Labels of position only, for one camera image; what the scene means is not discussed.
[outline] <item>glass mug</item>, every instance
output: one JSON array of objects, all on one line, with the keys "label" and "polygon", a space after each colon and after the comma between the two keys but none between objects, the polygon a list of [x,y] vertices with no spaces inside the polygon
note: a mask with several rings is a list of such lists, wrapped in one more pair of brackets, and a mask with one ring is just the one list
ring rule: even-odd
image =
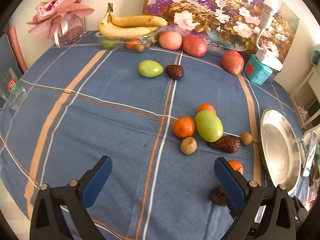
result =
[{"label": "glass mug", "polygon": [[7,108],[0,107],[0,111],[9,108],[16,110],[26,97],[26,90],[18,83],[18,78],[12,68],[9,68],[0,80],[0,96],[6,101]]}]

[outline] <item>red label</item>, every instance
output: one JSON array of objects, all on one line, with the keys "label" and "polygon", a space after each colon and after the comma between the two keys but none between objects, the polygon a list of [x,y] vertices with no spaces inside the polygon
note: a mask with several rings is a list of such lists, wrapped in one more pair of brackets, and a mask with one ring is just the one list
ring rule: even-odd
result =
[{"label": "red label", "polygon": [[253,68],[253,66],[252,66],[250,63],[248,63],[247,68],[246,68],[246,71],[247,71],[247,74],[248,74],[248,75],[251,75],[252,72],[254,71],[254,68]]},{"label": "red label", "polygon": [[11,78],[8,82],[7,90],[10,93],[14,93],[17,90],[17,81],[14,78]]}]

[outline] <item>silver basin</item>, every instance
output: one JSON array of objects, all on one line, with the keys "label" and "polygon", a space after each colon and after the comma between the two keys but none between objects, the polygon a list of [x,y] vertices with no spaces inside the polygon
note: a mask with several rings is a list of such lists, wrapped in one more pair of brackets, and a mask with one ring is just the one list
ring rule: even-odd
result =
[{"label": "silver basin", "polygon": [[283,183],[294,192],[300,177],[301,161],[297,138],[285,117],[268,108],[260,122],[260,156],[273,185]]}]

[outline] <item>teal box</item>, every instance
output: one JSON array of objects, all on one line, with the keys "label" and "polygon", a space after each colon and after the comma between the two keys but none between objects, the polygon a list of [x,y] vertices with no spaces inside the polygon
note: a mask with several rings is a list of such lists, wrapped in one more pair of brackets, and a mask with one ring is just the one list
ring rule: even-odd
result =
[{"label": "teal box", "polygon": [[247,65],[244,67],[244,72],[252,83],[261,86],[272,74],[272,69],[262,64],[256,55],[252,54]]}]

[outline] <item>metal rim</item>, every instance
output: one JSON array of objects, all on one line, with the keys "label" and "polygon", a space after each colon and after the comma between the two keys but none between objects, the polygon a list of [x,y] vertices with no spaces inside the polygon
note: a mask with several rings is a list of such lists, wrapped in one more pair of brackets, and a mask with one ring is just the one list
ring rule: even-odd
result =
[{"label": "metal rim", "polygon": [[[260,118],[260,133],[259,133],[259,135],[260,135],[260,144],[261,144],[261,148],[262,148],[262,150],[263,150],[264,159],[266,160],[266,153],[265,153],[265,150],[263,149],[263,143],[262,143],[262,142],[263,142],[263,139],[262,139],[262,136],[261,136],[262,120],[263,120],[263,117],[264,117],[264,115],[266,114],[266,112],[268,112],[268,111],[270,111],[270,110],[277,111],[277,112],[286,120],[287,124],[289,125],[290,129],[292,130],[292,133],[293,133],[293,135],[294,135],[294,139],[295,139],[295,141],[296,141],[296,143],[297,143],[297,145],[298,145],[298,151],[299,151],[299,166],[301,166],[301,155],[300,155],[301,152],[300,152],[300,147],[299,147],[299,144],[298,144],[298,140],[297,140],[296,134],[294,133],[294,130],[292,129],[292,127],[291,127],[291,125],[289,124],[288,120],[287,120],[278,110],[276,110],[276,109],[274,109],[274,108],[271,108],[271,107],[265,109],[265,110],[263,111],[262,115],[261,115],[261,118]],[[267,161],[265,161],[265,163],[266,163],[266,166],[267,166],[267,172],[269,173],[269,167],[268,167]],[[288,191],[288,194],[289,194],[289,195],[292,194],[292,193],[295,191],[295,189],[297,188],[297,185],[298,185],[298,182],[299,182],[299,179],[300,179],[300,175],[301,175],[301,169],[299,169],[298,179],[297,179],[296,183],[294,184],[294,187],[293,187],[290,191]],[[269,173],[269,176],[270,176],[270,178],[271,178],[271,181],[272,181],[272,183],[273,183],[273,186],[277,187],[278,184],[277,184],[276,181],[273,179],[273,177],[270,175],[270,173]]]}]

